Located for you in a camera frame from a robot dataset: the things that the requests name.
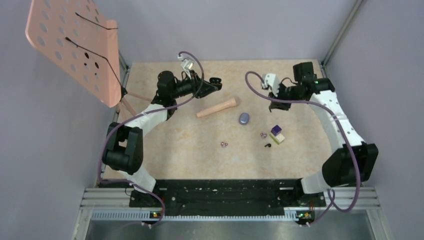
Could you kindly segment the aluminium frame rail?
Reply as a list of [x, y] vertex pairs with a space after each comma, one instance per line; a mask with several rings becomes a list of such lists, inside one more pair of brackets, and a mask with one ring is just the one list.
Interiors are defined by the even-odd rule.
[[311, 206], [287, 206], [287, 188], [162, 188], [165, 204], [131, 188], [85, 190], [74, 240], [391, 240], [372, 187], [361, 189], [349, 213], [328, 208], [327, 194]]

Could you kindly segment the purple and green toy blocks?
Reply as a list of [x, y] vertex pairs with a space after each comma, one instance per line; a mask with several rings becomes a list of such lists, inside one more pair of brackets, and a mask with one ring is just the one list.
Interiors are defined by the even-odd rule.
[[271, 128], [269, 136], [280, 145], [284, 140], [285, 136], [282, 134], [282, 128], [279, 125], [275, 125]]

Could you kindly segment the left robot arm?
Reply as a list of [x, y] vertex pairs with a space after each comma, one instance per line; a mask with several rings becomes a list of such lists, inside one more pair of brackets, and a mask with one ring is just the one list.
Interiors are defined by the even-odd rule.
[[157, 76], [157, 90], [148, 107], [136, 119], [125, 124], [113, 122], [109, 125], [110, 136], [102, 154], [101, 161], [122, 174], [141, 192], [141, 200], [149, 207], [160, 202], [160, 193], [155, 190], [156, 180], [148, 173], [143, 164], [144, 137], [156, 126], [169, 120], [178, 104], [176, 99], [192, 95], [204, 98], [222, 89], [222, 80], [211, 77], [204, 80], [194, 70], [189, 70], [182, 80], [165, 70]]

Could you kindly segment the pink perforated board stand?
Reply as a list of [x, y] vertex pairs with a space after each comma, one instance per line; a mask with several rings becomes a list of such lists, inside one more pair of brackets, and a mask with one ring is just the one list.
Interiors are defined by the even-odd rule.
[[120, 79], [118, 26], [93, 0], [32, 0], [25, 35], [29, 43], [98, 100], [124, 105], [134, 115]]

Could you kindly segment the grey-blue oval case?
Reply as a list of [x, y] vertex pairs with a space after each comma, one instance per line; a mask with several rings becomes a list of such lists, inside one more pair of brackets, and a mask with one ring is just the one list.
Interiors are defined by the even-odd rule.
[[242, 112], [240, 115], [239, 115], [239, 118], [238, 118], [238, 123], [240, 124], [240, 125], [247, 125], [248, 123], [249, 123], [249, 121], [250, 121], [250, 115], [247, 113], [247, 112]]

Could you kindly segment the black earbud charging case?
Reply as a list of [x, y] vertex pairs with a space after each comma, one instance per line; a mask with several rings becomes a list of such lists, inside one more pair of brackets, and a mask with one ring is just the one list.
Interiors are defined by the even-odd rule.
[[219, 84], [222, 84], [222, 79], [221, 78], [219, 78], [219, 77], [211, 77], [210, 79], [209, 79], [209, 83], [210, 84], [214, 84], [214, 85], [219, 85]]

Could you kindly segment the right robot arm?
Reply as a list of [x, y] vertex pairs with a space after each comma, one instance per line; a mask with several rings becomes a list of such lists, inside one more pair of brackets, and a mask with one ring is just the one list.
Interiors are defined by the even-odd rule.
[[345, 115], [334, 85], [328, 78], [319, 78], [312, 62], [301, 62], [293, 66], [294, 84], [285, 86], [274, 73], [263, 75], [261, 87], [269, 90], [272, 98], [269, 110], [287, 111], [292, 101], [310, 102], [326, 133], [331, 156], [321, 170], [298, 182], [299, 189], [293, 192], [293, 200], [299, 206], [307, 206], [315, 193], [332, 187], [356, 184], [369, 180], [379, 150], [374, 143], [366, 141], [356, 132]]

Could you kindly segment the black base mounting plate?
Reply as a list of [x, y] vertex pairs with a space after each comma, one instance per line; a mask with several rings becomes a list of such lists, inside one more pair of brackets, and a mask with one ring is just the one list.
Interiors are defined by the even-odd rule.
[[296, 179], [159, 179], [153, 193], [131, 191], [129, 206], [164, 206], [167, 217], [262, 217], [327, 205], [323, 192], [299, 193]]

